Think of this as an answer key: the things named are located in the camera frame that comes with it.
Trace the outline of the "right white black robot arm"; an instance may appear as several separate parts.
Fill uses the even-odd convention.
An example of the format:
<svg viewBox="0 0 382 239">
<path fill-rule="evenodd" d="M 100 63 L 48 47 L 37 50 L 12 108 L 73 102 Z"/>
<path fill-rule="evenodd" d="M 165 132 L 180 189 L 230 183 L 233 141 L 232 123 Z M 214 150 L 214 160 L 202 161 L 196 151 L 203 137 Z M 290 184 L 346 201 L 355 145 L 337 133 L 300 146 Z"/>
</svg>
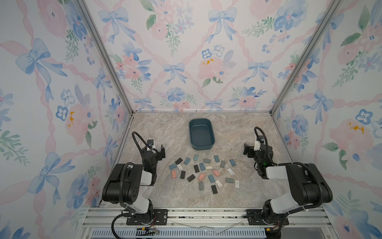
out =
<svg viewBox="0 0 382 239">
<path fill-rule="evenodd" d="M 247 210 L 245 218 L 251 223 L 283 226 L 287 217 L 301 211 L 318 208 L 333 200 L 329 185 L 313 163 L 276 163 L 273 148 L 268 144 L 265 132 L 254 127 L 254 145 L 244 145 L 243 154 L 253 158 L 254 169 L 264 180 L 285 180 L 289 191 L 267 200 L 261 210 Z"/>
</svg>

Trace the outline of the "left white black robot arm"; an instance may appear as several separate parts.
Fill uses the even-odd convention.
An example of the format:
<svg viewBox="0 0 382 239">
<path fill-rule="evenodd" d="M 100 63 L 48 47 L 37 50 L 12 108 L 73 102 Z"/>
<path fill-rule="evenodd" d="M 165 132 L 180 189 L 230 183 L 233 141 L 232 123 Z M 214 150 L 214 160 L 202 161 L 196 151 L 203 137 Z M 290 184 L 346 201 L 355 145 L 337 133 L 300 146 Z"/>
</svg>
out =
<svg viewBox="0 0 382 239">
<path fill-rule="evenodd" d="M 160 149 L 156 149 L 153 139 L 145 141 L 135 131 L 132 132 L 132 139 L 142 163 L 116 164 L 102 190 L 102 200 L 120 205 L 128 224 L 148 225 L 155 219 L 153 204 L 139 191 L 141 186 L 154 186 L 158 162 L 166 157 L 166 151 L 162 145 Z"/>
</svg>

